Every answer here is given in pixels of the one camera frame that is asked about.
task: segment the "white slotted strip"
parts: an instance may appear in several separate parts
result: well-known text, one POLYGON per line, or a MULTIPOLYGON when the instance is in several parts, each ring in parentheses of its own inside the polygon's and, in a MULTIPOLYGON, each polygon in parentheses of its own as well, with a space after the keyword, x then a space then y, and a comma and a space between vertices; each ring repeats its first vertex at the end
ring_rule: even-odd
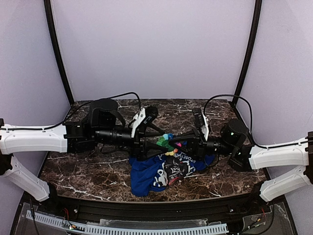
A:
MULTIPOLYGON (((27 219, 32 219, 31 212, 26 213, 27 219)), ((49 225, 51 227, 64 229, 62 227, 62 219, 54 218, 49 215, 35 213, 35 220, 38 223, 49 225)), ((197 227, 190 229, 168 229, 168 230, 140 230, 140 229, 118 229, 109 227, 100 227, 95 225, 81 224, 71 222, 77 228, 83 230, 75 230, 76 233, 87 235, 222 235, 228 233, 226 224, 210 225, 206 227, 197 227)))

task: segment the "marble tabletop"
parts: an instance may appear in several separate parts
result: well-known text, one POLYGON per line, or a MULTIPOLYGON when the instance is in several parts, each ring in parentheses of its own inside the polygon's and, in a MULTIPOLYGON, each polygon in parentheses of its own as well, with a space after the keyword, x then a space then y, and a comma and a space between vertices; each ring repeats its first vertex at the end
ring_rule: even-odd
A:
MULTIPOLYGON (((137 101, 117 101, 119 112, 129 123, 138 109, 137 101)), ((157 106, 159 115, 154 121, 156 126, 167 133, 181 134, 191 130, 193 126, 192 109, 203 107, 206 100, 146 99, 141 102, 144 107, 157 106)), ((76 102, 71 110, 82 103, 84 102, 76 102)), ((81 108, 71 120, 82 119, 88 113, 88 108, 81 108)), ((206 116, 212 135, 216 136, 231 118, 236 118, 227 100, 211 101, 206 116)), ((263 170, 236 172, 227 164, 228 157, 220 156, 220 161, 212 168, 196 171, 162 192, 150 192, 147 197, 136 197, 131 193, 128 154, 103 154, 101 148, 102 144, 99 144, 94 151, 79 154, 50 152, 41 179, 52 183, 60 196, 118 202, 184 201, 233 196, 249 193, 255 183, 266 180, 263 170)))

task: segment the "black metal beam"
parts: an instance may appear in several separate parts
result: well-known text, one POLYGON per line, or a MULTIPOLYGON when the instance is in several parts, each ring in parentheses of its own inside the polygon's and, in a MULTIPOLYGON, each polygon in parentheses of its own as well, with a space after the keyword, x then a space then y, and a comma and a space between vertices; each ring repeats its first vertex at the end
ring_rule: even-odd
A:
MULTIPOLYGON (((255 37, 256 37, 257 30, 258 30, 258 24, 259 24, 259 19, 260 19, 260 14, 261 14, 261 6, 262 6, 262 0, 255 0, 250 36, 249 36, 248 45, 246 48, 246 55, 245 55, 244 63, 241 68, 240 76, 238 79, 235 95, 240 95, 244 82, 245 82, 246 73, 248 71, 248 67, 249 67, 249 63, 250 63, 250 59, 251 59, 251 55, 253 51, 253 46, 255 42, 255 37)), ((232 100, 232 103, 236 105, 237 102, 238 102, 238 98, 234 97, 232 100)))
POLYGON ((72 105, 74 103, 74 97, 73 97, 72 91, 69 87, 67 74, 65 72, 64 64, 63 64, 61 53, 60 53, 58 38, 57 38, 56 31, 55 31, 55 26, 54 26, 51 2, 50 2, 50 0, 44 0, 44 3, 45 3, 45 15, 47 18, 47 24, 48 24, 48 28, 49 28, 49 33, 50 33, 51 43, 52 43, 52 47, 53 47, 53 51, 54 51, 55 60, 57 62, 58 68, 59 68, 59 73, 60 73, 60 76, 62 79, 62 83, 63 83, 64 89, 65 89, 65 92, 67 94, 67 99, 68 99, 70 105, 72 105))

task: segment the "black metal post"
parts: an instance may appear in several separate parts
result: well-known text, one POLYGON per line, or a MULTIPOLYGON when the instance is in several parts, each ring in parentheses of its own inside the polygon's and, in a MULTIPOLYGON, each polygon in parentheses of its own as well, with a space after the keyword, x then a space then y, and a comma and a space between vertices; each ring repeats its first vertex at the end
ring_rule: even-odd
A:
POLYGON ((74 97, 69 87, 67 74, 65 72, 64 64, 63 64, 61 53, 60 53, 59 43, 58 43, 57 34, 55 31, 55 26, 54 26, 54 21, 53 21, 51 2, 50 0, 44 0, 44 3, 45 3, 45 15, 47 17, 47 24, 49 28, 49 33, 50 33, 51 43, 52 43, 52 47, 54 51, 55 60, 57 61, 62 83, 65 89, 65 92, 67 94, 67 99, 70 105, 72 105, 74 103, 74 97))
MULTIPOLYGON (((262 0, 255 0, 255 6, 254 6, 254 13, 253 13, 253 19, 252 19, 252 25, 251 25, 251 30, 250 30, 250 36, 248 40, 248 46, 246 48, 246 55, 244 59, 244 63, 240 72, 240 76, 238 79, 235 95, 240 95, 241 90, 243 88, 245 78, 246 78, 246 72, 248 71, 252 51, 253 51, 253 46, 255 42, 255 37, 256 33, 258 30, 258 24, 259 24, 259 19, 260 19, 260 14, 261 14, 261 6, 262 6, 262 0)), ((232 103, 236 105, 238 102, 238 98, 234 97, 232 100, 232 103)))

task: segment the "white wall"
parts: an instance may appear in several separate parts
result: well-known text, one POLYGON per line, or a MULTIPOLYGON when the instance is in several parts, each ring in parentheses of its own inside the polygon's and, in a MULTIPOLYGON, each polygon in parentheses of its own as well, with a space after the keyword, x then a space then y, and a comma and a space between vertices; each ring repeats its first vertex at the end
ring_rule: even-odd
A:
MULTIPOLYGON (((69 109, 42 0, 0 2, 0 118, 13 125, 50 125, 69 109)), ((18 153, 38 174, 45 152, 18 153)), ((8 235, 22 190, 0 177, 0 234, 8 235)))
POLYGON ((254 1, 53 0, 76 100, 234 93, 254 1))
MULTIPOLYGON (((253 108, 259 144, 305 137, 313 130, 313 2, 263 1, 242 96, 253 108)), ((239 111, 248 122, 245 105, 239 111)), ((290 167, 270 168, 272 177, 290 167)), ((313 231, 313 187, 286 195, 299 235, 313 231)))

